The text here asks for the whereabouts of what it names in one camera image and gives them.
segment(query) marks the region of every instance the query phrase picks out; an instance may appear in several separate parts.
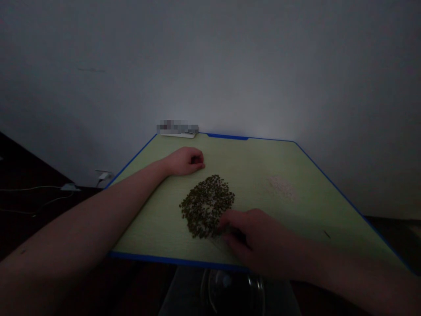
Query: power outlet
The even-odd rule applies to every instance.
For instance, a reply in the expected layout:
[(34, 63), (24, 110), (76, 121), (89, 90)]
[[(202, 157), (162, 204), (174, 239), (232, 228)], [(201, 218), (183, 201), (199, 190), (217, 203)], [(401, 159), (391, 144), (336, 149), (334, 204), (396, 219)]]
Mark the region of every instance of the power outlet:
[(97, 178), (98, 178), (98, 179), (99, 179), (99, 178), (100, 178), (100, 176), (102, 176), (104, 173), (108, 173), (107, 177), (106, 177), (105, 179), (103, 179), (104, 181), (105, 181), (105, 180), (109, 180), (109, 179), (114, 178), (114, 174), (113, 174), (111, 171), (107, 171), (107, 170), (98, 170), (98, 169), (95, 169), (95, 172), (96, 172), (96, 175), (97, 175)]

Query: white powder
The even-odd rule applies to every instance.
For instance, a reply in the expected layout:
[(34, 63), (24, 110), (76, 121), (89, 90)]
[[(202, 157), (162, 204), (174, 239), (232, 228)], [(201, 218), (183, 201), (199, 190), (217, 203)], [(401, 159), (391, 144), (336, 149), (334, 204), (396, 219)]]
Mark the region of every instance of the white powder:
[(291, 183), (287, 180), (282, 179), (280, 176), (271, 176), (268, 178), (269, 183), (272, 187), (282, 195), (284, 198), (291, 202), (297, 202), (297, 193)]

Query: table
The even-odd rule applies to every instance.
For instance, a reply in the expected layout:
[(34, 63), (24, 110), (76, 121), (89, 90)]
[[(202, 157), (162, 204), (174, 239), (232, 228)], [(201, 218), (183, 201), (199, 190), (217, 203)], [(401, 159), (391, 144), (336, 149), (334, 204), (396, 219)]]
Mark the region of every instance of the table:
[[(168, 177), (115, 245), (111, 256), (245, 270), (220, 239), (192, 238), (178, 207), (190, 189), (218, 174), (235, 193), (232, 208), (263, 209), (307, 238), (405, 267), (386, 240), (293, 141), (199, 133), (193, 139), (155, 135), (116, 175), (117, 183), (183, 146), (199, 148), (206, 168)], [(292, 197), (278, 192), (281, 179)]]

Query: blue board edge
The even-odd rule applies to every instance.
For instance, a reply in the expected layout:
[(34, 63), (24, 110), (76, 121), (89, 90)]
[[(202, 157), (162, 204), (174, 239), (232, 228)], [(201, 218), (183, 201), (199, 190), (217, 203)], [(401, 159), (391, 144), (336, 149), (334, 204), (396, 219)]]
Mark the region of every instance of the blue board edge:
[(131, 164), (132, 163), (132, 161), (133, 160), (135, 160), (135, 158), (137, 157), (137, 155), (139, 155), (140, 154), (140, 152), (143, 150), (143, 149), (145, 149), (145, 147), (147, 146), (147, 145), (149, 145), (149, 143), (152, 141), (152, 139), (154, 139), (155, 138), (155, 136), (156, 135), (158, 135), (158, 134), (155, 134), (147, 143), (146, 143), (146, 145), (145, 146), (143, 146), (142, 147), (142, 149), (141, 150), (139, 150), (138, 151), (138, 153), (137, 154), (135, 154), (135, 156), (132, 158), (132, 159), (130, 159), (130, 161), (123, 167), (123, 169), (121, 169), (120, 170), (120, 172), (119, 173), (117, 173), (116, 175), (115, 175), (115, 177), (110, 181), (110, 183), (108, 183), (107, 184), (107, 186), (104, 188), (104, 189), (107, 189), (117, 178), (118, 178), (118, 176), (119, 175), (121, 175), (121, 173), (124, 171), (124, 169), (126, 169), (127, 168), (127, 166), (129, 165), (129, 164)]
[[(364, 221), (371, 227), (372, 230), (383, 240), (383, 242), (392, 250), (396, 257), (405, 265), (405, 267), (411, 271), (413, 274), (417, 275), (414, 270), (408, 265), (408, 263), (395, 251), (395, 249), (390, 245), (390, 243), (383, 237), (383, 235), (370, 223), (368, 219), (356, 208), (356, 206), (346, 197), (346, 195), (333, 183), (332, 180), (323, 172), (322, 169), (314, 162), (313, 159), (305, 152), (301, 146), (293, 141), (293, 140), (279, 140), (279, 139), (272, 139), (272, 138), (259, 138), (259, 137), (246, 137), (246, 136), (233, 136), (233, 135), (222, 135), (222, 134), (211, 134), (211, 133), (203, 133), (199, 132), (200, 134), (207, 134), (209, 137), (216, 137), (216, 138), (225, 138), (225, 139), (234, 139), (234, 140), (248, 140), (251, 139), (262, 139), (262, 140), (275, 140), (275, 141), (286, 141), (290, 143), (294, 143), (298, 146), (298, 148), (310, 159), (310, 161), (319, 169), (319, 171), (326, 177), (326, 179), (335, 187), (335, 189), (345, 198), (345, 200), (353, 207), (353, 209), (364, 219)], [(140, 154), (140, 152), (145, 149), (147, 145), (155, 138), (157, 134), (155, 134), (145, 146), (142, 147), (141, 150), (124, 166), (123, 169), (108, 183), (105, 187), (107, 189), (117, 178), (118, 176), (127, 168), (127, 166)], [(211, 268), (211, 269), (221, 269), (221, 270), (234, 270), (234, 271), (249, 271), (245, 267), (240, 266), (233, 266), (233, 265), (226, 265), (226, 264), (218, 264), (218, 263), (210, 263), (210, 262), (202, 262), (202, 261), (193, 261), (193, 260), (183, 260), (183, 259), (172, 259), (172, 258), (165, 258), (165, 257), (155, 257), (149, 255), (135, 255), (129, 254), (125, 252), (118, 252), (118, 251), (111, 251), (109, 256), (115, 258), (122, 258), (122, 259), (132, 259), (132, 260), (144, 260), (150, 262), (160, 262), (160, 263), (170, 263), (176, 265), (183, 265), (183, 266), (198, 266), (202, 268)]]
[(304, 151), (304, 149), (301, 148), (301, 146), (299, 144), (297, 144), (298, 148), (301, 149), (301, 151), (311, 160), (312, 163), (314, 163), (314, 165), (317, 167), (317, 169), (320, 170), (320, 172), (326, 177), (327, 180), (329, 180), (329, 182), (335, 187), (335, 189), (344, 197), (345, 200), (347, 200), (347, 202), (353, 207), (353, 209), (364, 219), (364, 221), (371, 227), (372, 230), (374, 230), (374, 232), (376, 234), (378, 234), (378, 236), (381, 238), (381, 240), (383, 240), (383, 242), (390, 248), (390, 250), (392, 250), (392, 252), (395, 254), (396, 257), (399, 258), (399, 260), (403, 263), (403, 265), (409, 270), (411, 271), (413, 274), (417, 275), (415, 273), (414, 270), (412, 270), (412, 268), (408, 265), (408, 263), (401, 257), (400, 254), (398, 254), (395, 249), (391, 246), (391, 244), (383, 237), (383, 235), (370, 223), (370, 221), (365, 218), (365, 216), (357, 209), (357, 207), (346, 197), (346, 195), (336, 186), (336, 184), (333, 183), (332, 180), (330, 180), (330, 178), (323, 172), (322, 169), (320, 169), (320, 167), (313, 161), (313, 159), (311, 159), (311, 157)]
[(119, 252), (119, 251), (111, 251), (109, 252), (108, 255), (113, 258), (121, 258), (121, 259), (143, 260), (143, 261), (149, 261), (149, 262), (167, 263), (167, 264), (175, 264), (175, 265), (181, 265), (181, 266), (197, 266), (200, 268), (250, 272), (250, 270), (246, 267), (222, 264), (222, 263), (174, 259), (174, 258), (156, 257), (156, 256), (150, 256), (150, 255), (136, 255), (136, 254), (131, 254), (127, 252)]

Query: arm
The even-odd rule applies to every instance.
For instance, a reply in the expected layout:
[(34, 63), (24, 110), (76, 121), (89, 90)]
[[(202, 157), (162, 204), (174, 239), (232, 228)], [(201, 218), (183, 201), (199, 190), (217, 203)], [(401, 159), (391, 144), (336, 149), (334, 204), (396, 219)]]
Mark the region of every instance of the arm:
[(113, 247), (166, 177), (201, 168), (202, 152), (183, 147), (46, 225), (0, 262), (0, 314), (53, 313), (71, 287)]
[(246, 235), (247, 245), (224, 235), (234, 254), (253, 271), (276, 279), (305, 281), (335, 292), (375, 315), (421, 315), (420, 280), (300, 237), (259, 209), (222, 215)]

